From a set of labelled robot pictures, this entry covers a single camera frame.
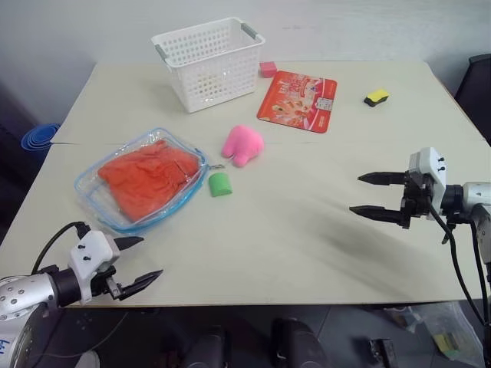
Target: pink toy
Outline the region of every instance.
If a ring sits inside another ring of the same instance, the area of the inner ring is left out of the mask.
[[[222,156],[233,156],[233,164],[243,167],[264,149],[261,134],[245,125],[234,126],[222,149]]]
[[[268,61],[266,63],[259,63],[259,67],[261,68],[261,75],[264,78],[274,77],[276,74],[276,65],[272,61]]]

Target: white plastic basket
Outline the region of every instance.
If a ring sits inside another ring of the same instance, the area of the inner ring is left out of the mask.
[[[253,92],[265,39],[238,18],[152,37],[190,113]]]

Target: blue stack of cups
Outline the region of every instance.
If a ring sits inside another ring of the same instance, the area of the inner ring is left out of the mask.
[[[58,124],[46,124],[29,130],[22,137],[22,148],[43,162],[51,146],[51,138],[56,134],[59,127]]]

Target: black chair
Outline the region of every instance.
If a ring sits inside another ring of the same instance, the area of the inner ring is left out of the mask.
[[[491,146],[491,54],[471,57],[469,63],[455,100]]]

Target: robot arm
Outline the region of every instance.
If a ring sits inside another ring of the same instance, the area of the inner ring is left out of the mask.
[[[100,294],[122,301],[154,282],[162,270],[140,276],[126,287],[113,279],[113,263],[120,252],[141,241],[138,237],[112,239],[88,228],[71,249],[68,268],[60,271],[52,265],[30,276],[1,279],[0,368],[23,366],[32,343],[31,332],[50,311],[77,301],[85,305]]]
[[[411,217],[426,215],[428,219],[433,219],[431,212],[438,217],[436,220],[446,231],[442,243],[445,244],[449,236],[451,237],[452,259],[460,285],[471,307],[483,322],[484,347],[487,349],[484,355],[486,366],[491,366],[489,354],[491,321],[486,317],[487,314],[489,315],[489,301],[483,300],[485,318],[482,319],[463,283],[456,260],[455,241],[451,234],[456,225],[471,224],[473,243],[477,244],[474,248],[481,289],[483,297],[486,297],[486,285],[479,254],[486,265],[487,280],[491,284],[491,182],[468,182],[463,186],[448,186],[445,160],[434,148],[423,148],[420,152],[411,155],[409,169],[406,172],[371,172],[358,179],[375,185],[401,184],[404,185],[404,194],[399,211],[374,205],[350,207],[350,210],[357,215],[375,221],[397,223],[403,228],[409,228]],[[447,225],[442,222],[440,214],[447,218]]]

